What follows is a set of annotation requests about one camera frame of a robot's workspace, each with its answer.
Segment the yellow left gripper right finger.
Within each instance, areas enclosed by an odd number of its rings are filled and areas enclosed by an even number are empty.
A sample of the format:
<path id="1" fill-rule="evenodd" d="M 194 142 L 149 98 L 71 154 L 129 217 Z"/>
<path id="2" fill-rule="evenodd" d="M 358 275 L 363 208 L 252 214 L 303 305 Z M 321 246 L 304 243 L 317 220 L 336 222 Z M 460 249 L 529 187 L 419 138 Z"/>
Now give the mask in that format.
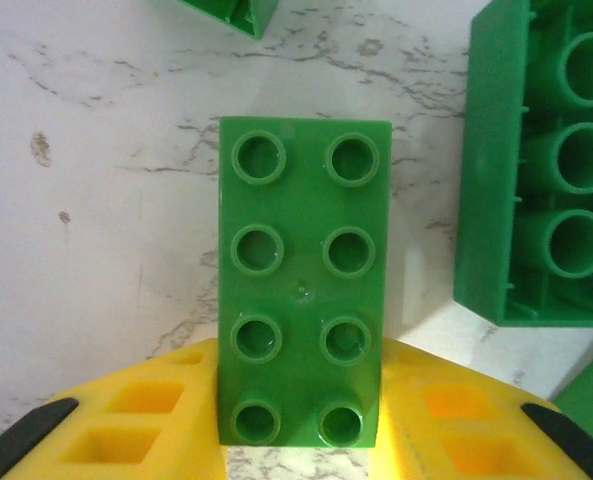
<path id="1" fill-rule="evenodd" d="M 382 347 L 377 479 L 593 479 L 593 437 L 550 402 L 397 340 Z"/>

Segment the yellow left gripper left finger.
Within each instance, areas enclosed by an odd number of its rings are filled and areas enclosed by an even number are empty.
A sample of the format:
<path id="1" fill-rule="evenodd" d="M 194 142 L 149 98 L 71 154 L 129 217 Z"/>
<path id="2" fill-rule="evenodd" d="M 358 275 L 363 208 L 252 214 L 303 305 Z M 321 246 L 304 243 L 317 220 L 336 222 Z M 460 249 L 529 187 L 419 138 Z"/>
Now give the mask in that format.
<path id="1" fill-rule="evenodd" d="M 223 479 L 217 342 L 73 387 L 0 435 L 0 479 Z"/>

